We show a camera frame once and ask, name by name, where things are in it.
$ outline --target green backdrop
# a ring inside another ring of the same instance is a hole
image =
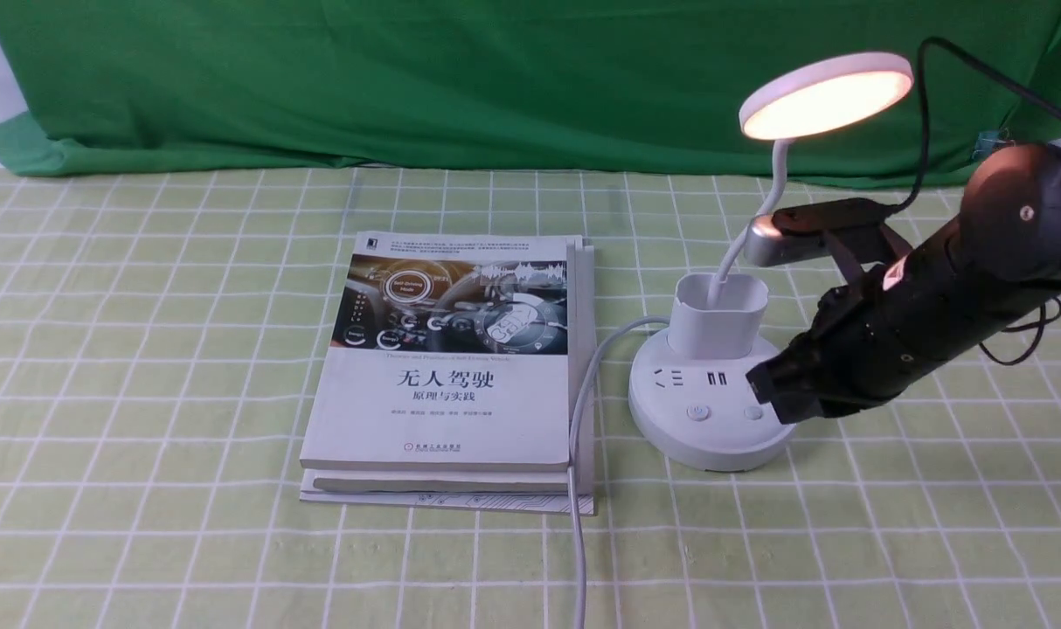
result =
[[[914,58],[940,35],[1061,104],[1061,0],[0,0],[27,116],[0,125],[22,175],[375,161],[438,168],[760,175],[736,113],[822,57]],[[1061,126],[929,54],[930,182],[979,132]],[[790,171],[905,185],[915,94],[797,143]]]

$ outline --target round white base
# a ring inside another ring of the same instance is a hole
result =
[[[667,330],[639,348],[627,380],[627,405],[643,437],[682,465],[737,473],[765,465],[786,445],[794,425],[760,405],[746,373],[778,354],[756,337],[730,361],[688,361],[667,345]]]

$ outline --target book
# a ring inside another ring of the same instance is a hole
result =
[[[356,234],[300,453],[317,489],[563,493],[592,266],[580,235]]]

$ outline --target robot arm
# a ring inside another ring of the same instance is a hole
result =
[[[1061,295],[1061,147],[995,152],[968,181],[959,213],[914,249],[875,206],[803,206],[751,227],[751,263],[831,255],[846,277],[819,299],[805,333],[747,374],[785,424],[885,404],[1031,312],[1042,317]]]

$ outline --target table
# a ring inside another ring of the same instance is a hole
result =
[[[347,234],[584,232],[604,335],[667,314],[679,276],[717,265],[769,185],[0,171],[0,629],[567,627],[566,518],[299,503]],[[793,184],[785,203],[845,193]],[[918,243],[959,195],[926,191],[894,225]],[[752,272],[778,344],[840,280],[825,261]],[[590,628],[1061,628],[1061,322],[1023,365],[962,355],[733,475],[639,437],[640,342],[599,383]]]

